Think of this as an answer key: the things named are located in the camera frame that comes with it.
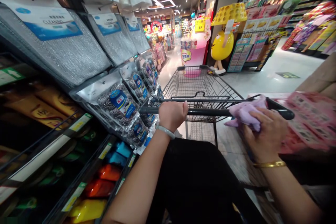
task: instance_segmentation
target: black pants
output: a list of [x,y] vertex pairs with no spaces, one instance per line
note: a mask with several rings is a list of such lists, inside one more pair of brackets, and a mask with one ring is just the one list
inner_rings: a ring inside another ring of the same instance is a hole
[[164,156],[148,224],[160,224],[165,208],[173,224],[248,223],[265,220],[220,151],[209,142],[171,140]]

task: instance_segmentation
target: hand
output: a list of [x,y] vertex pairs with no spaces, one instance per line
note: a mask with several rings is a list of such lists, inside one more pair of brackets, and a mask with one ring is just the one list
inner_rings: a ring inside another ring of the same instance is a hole
[[174,133],[184,122],[187,114],[187,101],[183,103],[176,101],[164,102],[159,107],[160,125]]
[[257,118],[261,123],[261,131],[253,133],[246,125],[243,125],[244,136],[258,163],[279,161],[278,152],[281,141],[285,139],[288,124],[287,121],[276,111],[257,108],[261,113],[254,111],[250,115]]

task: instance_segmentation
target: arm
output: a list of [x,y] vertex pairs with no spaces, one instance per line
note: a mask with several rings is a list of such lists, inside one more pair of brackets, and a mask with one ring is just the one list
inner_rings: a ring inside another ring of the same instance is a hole
[[[244,135],[258,163],[281,161],[278,152],[288,125],[279,113],[261,109],[250,114],[261,122],[259,134],[244,125]],[[287,166],[261,168],[285,223],[317,223],[322,211],[298,183]]]
[[[188,104],[169,102],[159,108],[160,125],[175,132],[188,113]],[[156,130],[103,218],[103,224],[145,223],[170,137]]]

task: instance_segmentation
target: purple cloth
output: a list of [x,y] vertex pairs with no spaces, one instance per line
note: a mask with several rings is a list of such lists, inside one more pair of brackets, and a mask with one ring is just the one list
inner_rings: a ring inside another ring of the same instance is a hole
[[250,115],[249,112],[255,111],[262,114],[257,108],[266,109],[266,97],[261,95],[259,99],[253,101],[244,101],[229,107],[229,111],[232,116],[235,117],[234,120],[224,123],[226,126],[238,127],[240,123],[244,123],[250,126],[253,130],[260,131],[260,122],[257,118]]

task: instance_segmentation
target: shopping cart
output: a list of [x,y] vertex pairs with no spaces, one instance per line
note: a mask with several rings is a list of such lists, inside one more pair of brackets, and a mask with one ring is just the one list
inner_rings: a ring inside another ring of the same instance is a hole
[[[217,146],[216,123],[231,117],[228,108],[239,102],[250,102],[259,95],[244,99],[217,74],[209,75],[210,68],[201,66],[180,66],[164,88],[160,97],[149,97],[140,107],[140,114],[158,114],[158,106],[153,102],[188,102],[189,110],[186,121],[213,123]],[[277,102],[266,98],[268,109],[277,110],[286,120],[292,120],[294,113]]]

